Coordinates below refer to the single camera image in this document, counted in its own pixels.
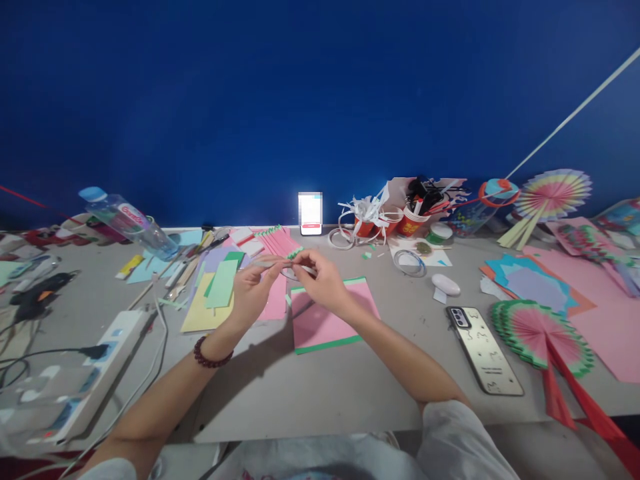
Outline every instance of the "bracelet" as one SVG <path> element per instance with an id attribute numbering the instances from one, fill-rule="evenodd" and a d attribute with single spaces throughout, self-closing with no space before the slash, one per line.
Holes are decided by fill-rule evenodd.
<path id="1" fill-rule="evenodd" d="M 231 360 L 231 357 L 233 356 L 233 350 L 231 350 L 231 353 L 228 354 L 226 358 L 219 361 L 208 360 L 204 358 L 202 352 L 200 351 L 200 347 L 202 346 L 202 342 L 204 342 L 205 338 L 207 338 L 206 335 L 200 338 L 200 340 L 195 343 L 195 347 L 193 348 L 193 354 L 197 362 L 204 368 L 219 368 L 228 364 L 229 360 Z"/>

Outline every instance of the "blue bottle cap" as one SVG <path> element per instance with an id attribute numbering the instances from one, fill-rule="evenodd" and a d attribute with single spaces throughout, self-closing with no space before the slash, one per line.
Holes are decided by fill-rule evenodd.
<path id="1" fill-rule="evenodd" d="M 80 190 L 78 195 L 88 202 L 100 201 L 107 198 L 107 192 L 100 187 L 87 187 Z"/>

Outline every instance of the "blue wall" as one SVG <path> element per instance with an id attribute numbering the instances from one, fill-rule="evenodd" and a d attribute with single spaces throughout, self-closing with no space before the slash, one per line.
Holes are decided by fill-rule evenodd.
<path id="1" fill-rule="evenodd" d="M 393 176 L 506 175 L 640 46 L 640 3 L 8 0 L 0 41 L 4 186 L 73 214 L 100 185 L 164 226 L 295 223 L 323 191 L 334 223 Z M 515 180 L 583 169 L 588 215 L 640 194 L 639 87 Z M 58 221 L 0 192 L 0 227 Z"/>

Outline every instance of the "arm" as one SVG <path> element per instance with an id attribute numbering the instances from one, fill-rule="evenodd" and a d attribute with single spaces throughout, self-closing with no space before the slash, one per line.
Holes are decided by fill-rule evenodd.
<path id="1" fill-rule="evenodd" d="M 233 312 L 203 342 L 206 359 L 226 358 L 264 309 L 282 258 L 262 260 L 276 262 L 262 281 L 266 269 L 261 267 L 249 266 L 236 275 Z M 132 462 L 139 479 L 146 479 L 167 438 L 216 372 L 202 367 L 189 353 L 126 412 L 81 474 L 105 460 L 124 458 Z"/>
<path id="2" fill-rule="evenodd" d="M 446 400 L 470 407 L 465 394 L 438 362 L 356 302 L 330 260 L 318 251 L 304 250 L 293 262 L 295 274 L 311 298 L 358 332 L 421 410 L 428 402 Z M 317 278 L 299 265 L 314 267 Z"/>

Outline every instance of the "hand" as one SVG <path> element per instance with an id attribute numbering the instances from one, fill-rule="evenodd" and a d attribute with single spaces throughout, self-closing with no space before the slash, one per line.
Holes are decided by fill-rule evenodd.
<path id="1" fill-rule="evenodd" d="M 258 260 L 274 264 L 271 268 L 249 265 L 236 273 L 233 280 L 233 311 L 230 318 L 238 319 L 246 325 L 255 322 L 265 309 L 269 290 L 284 264 L 288 263 L 288 260 L 276 255 L 263 255 Z"/>
<path id="2" fill-rule="evenodd" d="M 300 265 L 312 267 L 318 272 L 314 279 Z M 358 308 L 358 303 L 345 287 L 335 264 L 318 250 L 302 250 L 293 259 L 293 271 L 311 299 L 338 317 L 345 319 Z"/>

